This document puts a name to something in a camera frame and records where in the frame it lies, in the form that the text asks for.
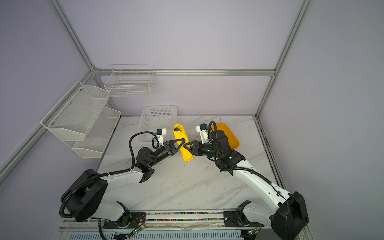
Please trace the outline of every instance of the rolled yellow cloth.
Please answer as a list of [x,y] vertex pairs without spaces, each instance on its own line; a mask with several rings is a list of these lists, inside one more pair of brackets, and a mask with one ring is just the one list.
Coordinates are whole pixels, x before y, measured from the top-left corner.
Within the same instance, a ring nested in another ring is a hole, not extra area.
[[[185,132],[183,125],[176,123],[176,125],[173,127],[173,134],[175,135],[175,139],[184,138],[185,143],[189,142],[187,133]],[[183,156],[184,162],[191,161],[194,158],[193,155],[187,149],[184,148],[184,146],[180,148],[180,151],[181,155]]]

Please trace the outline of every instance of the white plastic basket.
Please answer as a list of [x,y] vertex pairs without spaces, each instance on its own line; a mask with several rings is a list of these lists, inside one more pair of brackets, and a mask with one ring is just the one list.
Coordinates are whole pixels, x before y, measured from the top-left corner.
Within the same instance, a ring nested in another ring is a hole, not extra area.
[[111,65],[105,89],[112,97],[152,96],[156,85],[153,65]]
[[109,99],[109,91],[96,86],[83,86],[47,125],[40,122],[62,141],[84,141]]
[[[169,141],[175,139],[173,135],[173,127],[176,123],[176,106],[164,105],[145,107],[141,112],[139,129],[137,132],[156,132],[157,129],[166,128],[167,134],[164,136],[164,141]],[[148,144],[152,142],[152,136],[150,134],[141,134],[136,138],[139,143]]]
[[101,158],[120,115],[120,111],[103,108],[85,140],[75,142],[72,149],[82,158]]

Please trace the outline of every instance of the marble tabletop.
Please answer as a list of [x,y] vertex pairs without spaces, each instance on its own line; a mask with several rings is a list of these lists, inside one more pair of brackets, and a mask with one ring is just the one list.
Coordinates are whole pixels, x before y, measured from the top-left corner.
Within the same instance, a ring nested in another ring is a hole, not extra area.
[[[140,117],[122,117],[111,139],[98,172],[110,172],[131,166],[128,142],[137,132]],[[240,141],[239,153],[265,177],[275,182],[273,173],[252,116],[178,116],[190,141],[200,140],[195,127],[202,123],[223,122]],[[137,155],[145,145],[132,141]],[[243,201],[267,204],[244,182],[227,172],[220,172],[205,156],[184,162],[181,153],[152,167],[149,180],[108,191],[104,199],[120,201],[130,210],[200,210],[235,209]]]

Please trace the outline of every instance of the orange plastic container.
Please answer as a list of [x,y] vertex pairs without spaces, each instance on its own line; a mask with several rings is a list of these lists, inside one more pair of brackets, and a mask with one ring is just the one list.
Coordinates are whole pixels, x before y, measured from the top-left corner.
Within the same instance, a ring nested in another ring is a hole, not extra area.
[[231,149],[236,150],[240,146],[240,142],[237,137],[233,134],[231,129],[222,122],[216,123],[218,130],[223,130],[225,135],[228,137],[229,145],[231,145]]

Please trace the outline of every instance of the black mounting plate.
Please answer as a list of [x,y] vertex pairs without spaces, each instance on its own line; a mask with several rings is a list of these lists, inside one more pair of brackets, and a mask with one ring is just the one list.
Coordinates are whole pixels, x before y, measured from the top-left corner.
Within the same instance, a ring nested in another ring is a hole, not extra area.
[[[131,219],[129,220],[129,224],[126,228],[132,228],[132,229],[135,229],[137,227],[139,227],[139,223],[140,223],[140,219],[142,219],[141,221],[143,223],[145,223],[145,217],[146,217],[146,213],[145,212],[131,212]],[[117,228],[119,229],[118,227],[118,223],[117,222],[112,222],[112,221],[104,221],[104,226],[103,226],[104,229],[113,229],[113,228]]]
[[[237,224],[236,211],[224,211],[224,226],[226,227],[241,227]],[[258,222],[250,222],[246,227],[263,227],[264,224]]]

